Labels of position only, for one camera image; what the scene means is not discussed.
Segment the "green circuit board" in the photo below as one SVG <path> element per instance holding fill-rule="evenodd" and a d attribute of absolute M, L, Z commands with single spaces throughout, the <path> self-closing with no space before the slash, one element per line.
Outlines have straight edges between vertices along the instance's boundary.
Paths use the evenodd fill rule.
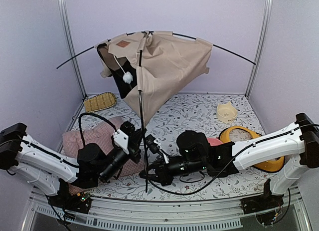
<path fill-rule="evenodd" d="M 80 199 L 80 201 L 84 202 L 90 198 L 91 194 L 90 192 L 79 192 L 76 194 L 76 196 Z"/>

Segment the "cream cat bowl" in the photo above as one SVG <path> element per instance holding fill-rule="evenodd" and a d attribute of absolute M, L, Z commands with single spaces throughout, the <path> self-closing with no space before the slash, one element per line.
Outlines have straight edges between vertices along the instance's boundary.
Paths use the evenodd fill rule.
<path fill-rule="evenodd" d="M 236 120 L 238 115 L 237 109 L 232 105 L 231 101 L 217 105 L 216 117 L 223 123 L 232 123 Z"/>

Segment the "right aluminium frame post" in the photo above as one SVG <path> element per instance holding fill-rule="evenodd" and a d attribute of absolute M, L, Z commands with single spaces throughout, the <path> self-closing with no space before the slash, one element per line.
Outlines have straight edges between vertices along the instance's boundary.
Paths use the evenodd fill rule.
<path fill-rule="evenodd" d="M 252 67 L 249 81 L 248 81 L 248 84 L 246 87 L 246 92 L 245 92 L 245 97 L 248 100 L 251 97 L 253 86 L 254 86 L 255 80 L 257 78 L 257 73 L 258 73 L 258 69 L 260 66 L 262 53 L 263 53 L 264 45 L 265 45 L 265 41 L 266 41 L 268 26 L 270 23 L 272 6 L 273 6 L 273 0 L 265 0 L 261 31 L 260 31 L 257 50 L 256 50 L 256 54 L 255 54 L 255 59 L 254 59 L 255 65 L 253 65 L 253 67 Z"/>

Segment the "pink checkered cushion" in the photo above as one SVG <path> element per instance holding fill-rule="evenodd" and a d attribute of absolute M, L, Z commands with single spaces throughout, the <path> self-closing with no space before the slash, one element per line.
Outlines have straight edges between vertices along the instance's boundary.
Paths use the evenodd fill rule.
<path fill-rule="evenodd" d="M 114 129 L 102 121 L 91 129 L 84 129 L 83 135 L 86 144 L 95 143 L 102 151 L 107 155 L 113 149 L 111 136 L 114 133 Z M 83 148 L 80 131 L 68 131 L 62 135 L 63 151 L 64 154 L 71 158 L 76 158 L 78 150 Z M 132 160 L 128 160 L 124 166 L 120 176 L 127 176 L 139 173 L 144 167 L 143 161 L 134 163 Z"/>

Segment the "white pompom toy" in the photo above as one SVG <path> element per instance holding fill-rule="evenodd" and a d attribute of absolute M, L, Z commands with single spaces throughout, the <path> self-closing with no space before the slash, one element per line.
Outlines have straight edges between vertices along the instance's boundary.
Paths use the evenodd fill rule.
<path fill-rule="evenodd" d="M 130 72 L 125 72 L 123 75 L 123 81 L 126 84 L 131 84 L 131 82 L 133 81 L 133 76 Z"/>

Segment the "pink pet bowl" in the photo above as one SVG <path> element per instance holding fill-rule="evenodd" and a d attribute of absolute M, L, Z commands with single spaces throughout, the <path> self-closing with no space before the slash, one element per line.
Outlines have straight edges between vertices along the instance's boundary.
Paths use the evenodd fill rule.
<path fill-rule="evenodd" d="M 208 140 L 210 146 L 218 146 L 218 145 L 222 145 L 223 144 L 223 142 L 220 141 L 217 138 L 208 138 L 207 140 Z"/>

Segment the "left aluminium frame post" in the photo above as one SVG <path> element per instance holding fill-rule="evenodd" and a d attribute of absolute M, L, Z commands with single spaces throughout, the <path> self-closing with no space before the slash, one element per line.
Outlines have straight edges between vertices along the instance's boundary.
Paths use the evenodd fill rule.
<path fill-rule="evenodd" d="M 73 40 L 72 40 L 72 36 L 71 36 L 71 29 L 70 29 L 70 25 L 69 25 L 68 14 L 67 14 L 66 0 L 58 0 L 58 6 L 59 6 L 59 11 L 60 11 L 62 26 L 64 29 L 64 34 L 65 34 L 65 38 L 66 38 L 66 42 L 67 42 L 68 51 L 69 51 L 70 56 L 73 57 L 75 55 L 75 50 L 74 50 Z M 82 79 L 82 75 L 81 75 L 81 72 L 79 69 L 77 59 L 73 58 L 68 63 L 72 64 L 72 67 L 73 67 L 73 70 L 74 70 L 75 76 L 76 76 L 76 81 L 77 81 L 79 88 L 80 88 L 82 99 L 84 99 L 87 97 L 87 93 L 85 90 L 84 82 Z"/>

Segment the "yellow double bowl stand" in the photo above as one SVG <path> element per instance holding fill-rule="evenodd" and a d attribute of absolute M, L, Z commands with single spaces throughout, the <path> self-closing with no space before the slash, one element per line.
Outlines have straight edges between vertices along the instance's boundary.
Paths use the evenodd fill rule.
<path fill-rule="evenodd" d="M 233 130 L 242 130 L 250 134 L 250 139 L 244 141 L 234 141 L 230 138 Z M 278 141 L 285 144 L 285 139 L 289 132 L 273 133 L 273 136 L 262 136 L 242 126 L 226 128 L 219 135 L 219 140 L 224 144 L 230 145 L 231 165 L 239 171 L 252 166 L 266 173 L 276 173 L 285 164 L 285 152 L 283 147 L 276 148 Z"/>

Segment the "beige fabric pet tent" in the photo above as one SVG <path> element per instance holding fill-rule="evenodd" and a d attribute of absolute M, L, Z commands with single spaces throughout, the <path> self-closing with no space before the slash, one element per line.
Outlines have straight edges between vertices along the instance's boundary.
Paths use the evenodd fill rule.
<path fill-rule="evenodd" d="M 143 34 L 135 35 L 133 48 L 128 43 L 99 45 L 97 53 L 103 66 L 101 76 L 114 79 L 120 97 L 140 117 L 137 67 L 137 48 Z M 168 43 L 160 40 L 147 45 L 143 51 L 143 101 L 144 121 L 149 123 L 155 113 L 175 94 L 181 91 L 196 77 L 209 72 L 207 63 L 210 48 L 201 44 L 184 42 Z M 131 84 L 123 81 L 125 72 L 133 76 Z"/>

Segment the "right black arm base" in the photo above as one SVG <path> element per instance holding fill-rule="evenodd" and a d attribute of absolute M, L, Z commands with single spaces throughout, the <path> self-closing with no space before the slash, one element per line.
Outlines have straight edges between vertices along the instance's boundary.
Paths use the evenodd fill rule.
<path fill-rule="evenodd" d="M 268 209 L 279 208 L 279 211 L 272 211 L 268 214 L 257 215 L 257 221 L 263 226 L 273 225 L 282 208 L 284 195 L 273 195 L 270 189 L 270 179 L 263 185 L 263 193 L 258 196 L 241 199 L 241 208 L 244 214 L 257 213 Z"/>

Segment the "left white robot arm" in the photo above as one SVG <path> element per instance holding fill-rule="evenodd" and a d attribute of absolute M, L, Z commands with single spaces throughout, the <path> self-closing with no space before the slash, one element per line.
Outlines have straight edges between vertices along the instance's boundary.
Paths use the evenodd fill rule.
<path fill-rule="evenodd" d="M 96 143 L 85 141 L 80 132 L 82 148 L 75 158 L 62 155 L 38 143 L 26 133 L 27 126 L 16 123 L 0 132 L 0 168 L 19 173 L 46 195 L 54 196 L 63 207 L 70 208 L 74 197 L 62 182 L 90 189 L 99 182 L 108 182 L 125 164 L 141 159 L 140 143 L 143 129 L 135 129 L 128 121 L 111 135 L 111 151 L 105 154 Z"/>

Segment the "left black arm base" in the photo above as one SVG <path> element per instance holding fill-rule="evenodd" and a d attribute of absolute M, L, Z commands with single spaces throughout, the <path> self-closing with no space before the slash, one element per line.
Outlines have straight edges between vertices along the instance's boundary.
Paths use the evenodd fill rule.
<path fill-rule="evenodd" d="M 78 212 L 82 214 L 88 214 L 91 208 L 92 199 L 88 198 L 82 202 L 75 195 L 69 193 L 69 184 L 63 179 L 58 179 L 59 189 L 56 195 L 48 196 L 48 203 L 53 207 L 62 208 L 68 218 L 72 218 L 67 211 Z"/>

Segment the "aluminium frame post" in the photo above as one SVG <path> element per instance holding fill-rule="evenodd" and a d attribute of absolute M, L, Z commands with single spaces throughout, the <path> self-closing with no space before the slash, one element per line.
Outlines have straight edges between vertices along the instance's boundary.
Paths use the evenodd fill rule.
<path fill-rule="evenodd" d="M 254 59 L 255 65 L 253 65 L 253 67 L 252 67 L 249 81 L 248 81 L 248 84 L 246 87 L 246 92 L 245 92 L 245 97 L 248 100 L 251 97 L 253 86 L 254 86 L 255 80 L 257 78 L 257 73 L 258 73 L 258 69 L 260 66 L 262 53 L 263 53 L 264 45 L 265 45 L 265 41 L 266 41 L 268 26 L 270 23 L 272 6 L 273 6 L 273 0 L 265 0 L 261 31 L 260 31 L 257 50 L 256 50 L 256 54 L 255 54 L 255 59 Z"/>
<path fill-rule="evenodd" d="M 68 14 L 67 14 L 66 0 L 58 0 L 58 6 L 59 6 L 59 11 L 60 11 L 62 26 L 64 29 L 64 34 L 65 34 L 65 38 L 66 38 L 66 42 L 67 42 L 68 51 L 69 51 L 70 56 L 73 57 L 75 55 L 75 50 L 74 50 L 73 40 L 72 40 L 72 36 L 71 36 L 71 29 L 70 29 L 70 25 L 69 25 Z M 76 76 L 76 81 L 77 81 L 79 88 L 80 88 L 82 99 L 84 99 L 87 97 L 87 93 L 85 90 L 84 82 L 82 79 L 82 75 L 81 75 L 81 72 L 79 69 L 77 59 L 73 58 L 68 63 L 72 64 L 72 67 L 73 67 L 73 70 L 74 70 L 75 76 Z"/>

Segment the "woven scratcher tray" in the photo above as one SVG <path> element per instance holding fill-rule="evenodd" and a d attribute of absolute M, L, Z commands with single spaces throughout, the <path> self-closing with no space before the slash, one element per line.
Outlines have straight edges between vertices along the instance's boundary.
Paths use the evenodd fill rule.
<path fill-rule="evenodd" d="M 116 96 L 111 92 L 105 92 L 84 99 L 84 109 L 87 113 L 93 113 L 105 110 L 115 106 L 117 103 Z"/>

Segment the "black tent pole one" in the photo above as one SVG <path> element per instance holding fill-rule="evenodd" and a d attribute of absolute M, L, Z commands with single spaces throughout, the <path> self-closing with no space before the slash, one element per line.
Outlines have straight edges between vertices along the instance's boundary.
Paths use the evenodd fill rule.
<path fill-rule="evenodd" d="M 152 33 L 151 31 L 143 31 L 143 38 L 141 43 L 139 44 L 139 60 L 138 60 L 138 67 L 137 67 L 137 87 L 138 87 L 138 98 L 139 98 L 139 109 L 140 109 L 140 120 L 141 120 L 141 128 L 142 128 L 142 135 L 143 135 L 143 147 L 144 147 L 144 171 L 146 175 L 145 181 L 145 192 L 148 193 L 148 148 L 146 145 L 146 128 L 145 128 L 145 121 L 144 121 L 144 101 L 143 101 L 143 67 L 142 67 L 142 58 L 143 58 L 143 51 L 146 43 L 147 37 Z"/>

